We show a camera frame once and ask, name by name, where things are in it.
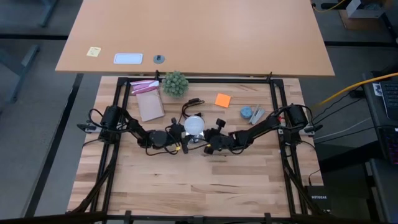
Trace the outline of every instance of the green succulent plant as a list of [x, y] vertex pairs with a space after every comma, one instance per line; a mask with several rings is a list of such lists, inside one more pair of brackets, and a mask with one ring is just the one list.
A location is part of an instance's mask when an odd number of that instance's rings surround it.
[[168, 72], [162, 84], [163, 92], [174, 98], [182, 97], [188, 90], [188, 80], [179, 71]]

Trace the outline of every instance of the wooden table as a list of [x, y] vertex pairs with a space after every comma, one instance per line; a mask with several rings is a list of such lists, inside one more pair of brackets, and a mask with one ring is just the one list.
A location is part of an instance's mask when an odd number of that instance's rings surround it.
[[[106, 106], [112, 104], [117, 79], [101, 79], [94, 108], [103, 112]], [[288, 104], [303, 104], [299, 80], [284, 79], [284, 83]], [[214, 105], [217, 93], [232, 96], [228, 109]], [[182, 104], [196, 97], [205, 100], [205, 104], [192, 107], [187, 113], [202, 112], [206, 129], [215, 128], [217, 118], [225, 120], [223, 133], [251, 127], [239, 114], [244, 105], [260, 104], [266, 113], [273, 111], [268, 84], [191, 83], [189, 91], [180, 100], [162, 93], [161, 97], [165, 116], [140, 122], [146, 130], [164, 129], [171, 118], [179, 118]], [[129, 97], [127, 110], [140, 121], [135, 96]], [[93, 119], [99, 121], [100, 117], [94, 116]], [[86, 141], [95, 138], [97, 134], [88, 134]], [[313, 144], [311, 138], [302, 139]], [[83, 148], [69, 210], [77, 207], [94, 186], [102, 148], [102, 142]], [[131, 210], [134, 215], [263, 217], [264, 212], [270, 212], [272, 217], [290, 216], [275, 131], [256, 139], [239, 156], [228, 151], [209, 156], [202, 149], [190, 151], [189, 154], [181, 152], [176, 156], [147, 156], [144, 151], [132, 135], [122, 135], [108, 214], [123, 215], [125, 210]], [[297, 154], [303, 183], [308, 184], [308, 175], [319, 169], [317, 154], [308, 144], [298, 145]], [[312, 175], [312, 183], [323, 184], [320, 172]], [[293, 190], [299, 212], [299, 199], [294, 186]], [[101, 208], [103, 195], [104, 187], [98, 208]]]
[[[100, 47], [97, 57], [86, 56]], [[144, 54], [116, 65], [118, 53]], [[153, 58], [163, 55], [165, 62]], [[298, 0], [84, 0], [56, 71], [333, 76], [313, 9]]]

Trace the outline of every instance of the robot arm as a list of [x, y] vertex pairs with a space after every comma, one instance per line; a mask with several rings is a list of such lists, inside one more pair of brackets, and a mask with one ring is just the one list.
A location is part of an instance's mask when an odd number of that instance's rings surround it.
[[167, 128], [168, 131], [146, 131], [138, 122], [138, 120], [131, 117], [127, 110], [122, 109], [116, 105], [107, 106], [98, 125], [101, 128], [99, 138], [103, 141], [114, 143], [120, 138], [120, 133], [129, 132], [136, 139], [140, 147], [153, 147], [154, 149], [162, 149], [172, 144], [179, 144], [181, 141], [181, 134], [185, 131], [181, 124], [177, 124], [175, 118], [172, 119], [172, 124]]
[[[279, 115], [285, 112], [286, 120], [289, 126], [282, 126], [279, 121]], [[254, 140], [270, 131], [283, 129], [286, 135], [298, 134], [298, 132], [308, 124], [307, 117], [300, 105], [290, 105], [273, 111], [264, 121], [254, 125], [248, 130], [235, 131], [228, 135], [221, 134], [221, 128], [225, 125], [222, 120], [217, 121], [218, 129], [209, 129], [205, 131], [205, 139], [211, 146], [205, 148], [205, 153], [212, 154], [214, 150], [221, 151], [229, 149], [231, 152], [243, 150], [250, 146]]]
[[[279, 115], [285, 113], [285, 120], [288, 125], [283, 126], [279, 121]], [[224, 127], [225, 121], [218, 119], [218, 129], [207, 129], [204, 131], [205, 141], [210, 143], [210, 146], [205, 148], [205, 153], [212, 154], [214, 150], [221, 151], [222, 149], [229, 149], [231, 152], [243, 150], [250, 146], [254, 140], [270, 131], [283, 129], [286, 139], [290, 139], [292, 135], [298, 135], [298, 132], [306, 127], [308, 124], [307, 117], [300, 105], [289, 105], [273, 111], [268, 117], [259, 124], [254, 125], [248, 130], [240, 130], [228, 133], [228, 135], [221, 134], [221, 128]], [[99, 138], [103, 141], [113, 143], [120, 138], [120, 133], [129, 132], [136, 139], [140, 147], [153, 147], [154, 149], [162, 149], [172, 144], [182, 145], [183, 152], [188, 153], [187, 144], [192, 136], [182, 138], [182, 133], [185, 132], [181, 124], [177, 124], [175, 118], [172, 119], [172, 124], [165, 128], [165, 131], [146, 131], [139, 124], [138, 120], [132, 118], [127, 110], [118, 106], [108, 106], [104, 112], [103, 118], [98, 125], [102, 128]]]

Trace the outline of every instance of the white card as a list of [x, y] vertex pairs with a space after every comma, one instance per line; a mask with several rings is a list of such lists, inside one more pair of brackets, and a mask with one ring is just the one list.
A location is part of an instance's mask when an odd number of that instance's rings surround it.
[[144, 54], [116, 54], [113, 63], [121, 65], [139, 65]]
[[90, 47], [87, 52], [87, 56], [98, 57], [101, 52], [101, 47]]

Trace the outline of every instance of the blue tape roll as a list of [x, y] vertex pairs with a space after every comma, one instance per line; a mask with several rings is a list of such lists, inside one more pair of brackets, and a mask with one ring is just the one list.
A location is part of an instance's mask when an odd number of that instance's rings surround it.
[[241, 109], [241, 116], [242, 116], [242, 118], [244, 118], [244, 119], [249, 119], [249, 118], [251, 118], [252, 115], [253, 115], [253, 111], [251, 110], [251, 107], [250, 107], [250, 106], [244, 106], [244, 107]]

